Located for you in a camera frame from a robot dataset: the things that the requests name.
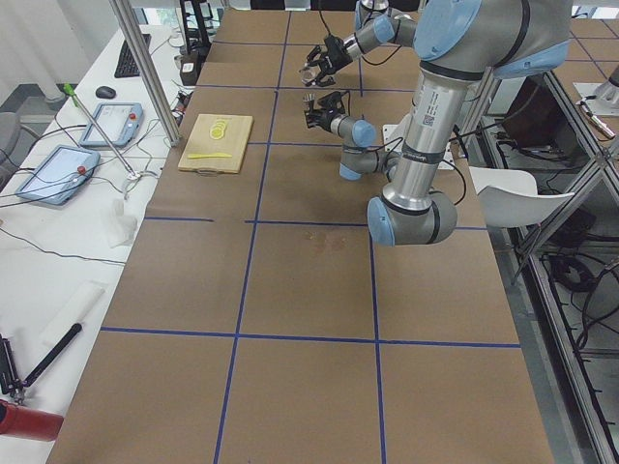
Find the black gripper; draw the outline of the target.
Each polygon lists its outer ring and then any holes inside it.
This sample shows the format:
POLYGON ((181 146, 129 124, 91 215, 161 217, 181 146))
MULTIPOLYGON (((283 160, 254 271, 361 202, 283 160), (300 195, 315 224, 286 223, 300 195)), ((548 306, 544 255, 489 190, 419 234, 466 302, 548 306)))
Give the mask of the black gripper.
POLYGON ((343 48, 328 48, 317 44, 307 55, 306 68, 313 69, 312 86, 328 87, 335 84, 334 73, 351 63, 351 56, 346 46, 343 48))
POLYGON ((320 127, 325 131, 336 131, 346 116, 342 92, 332 92, 320 98, 318 108, 304 112, 308 129, 320 127))

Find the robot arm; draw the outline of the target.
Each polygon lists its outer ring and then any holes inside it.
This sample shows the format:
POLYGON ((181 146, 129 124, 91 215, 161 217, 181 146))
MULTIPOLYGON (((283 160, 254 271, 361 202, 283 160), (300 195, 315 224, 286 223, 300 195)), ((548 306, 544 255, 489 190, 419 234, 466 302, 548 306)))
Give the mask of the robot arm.
POLYGON ((418 20, 386 1, 360 1, 355 32, 325 37, 301 70, 307 86, 334 84, 333 76, 382 44, 410 46, 420 60, 415 102, 404 117, 401 154, 371 149, 374 127, 333 107, 306 111, 343 141, 340 175, 357 180, 384 172, 388 184, 368 203, 368 229, 383 246, 445 240, 457 225, 454 203, 431 188, 469 87, 492 70, 499 79, 543 73, 567 58, 569 1, 432 1, 418 20))
POLYGON ((416 21, 405 12, 392 8, 388 1, 357 1, 355 30, 346 38, 334 35, 326 22, 323 44, 316 45, 300 69, 306 86, 335 84, 335 74, 383 44, 412 48, 416 21))

